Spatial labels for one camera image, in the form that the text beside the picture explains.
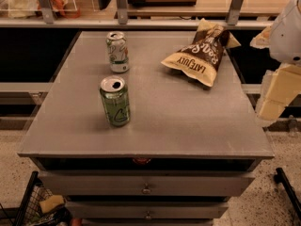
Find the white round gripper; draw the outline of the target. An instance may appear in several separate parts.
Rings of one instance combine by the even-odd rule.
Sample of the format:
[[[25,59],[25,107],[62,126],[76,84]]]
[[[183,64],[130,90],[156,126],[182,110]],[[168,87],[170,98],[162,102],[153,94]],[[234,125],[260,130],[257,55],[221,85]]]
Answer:
[[[260,120],[275,121],[301,93],[301,67],[297,66],[301,64],[301,0],[291,0],[272,26],[251,40],[250,46],[269,47],[270,57],[281,62],[278,69],[268,70],[263,76],[256,104]]]

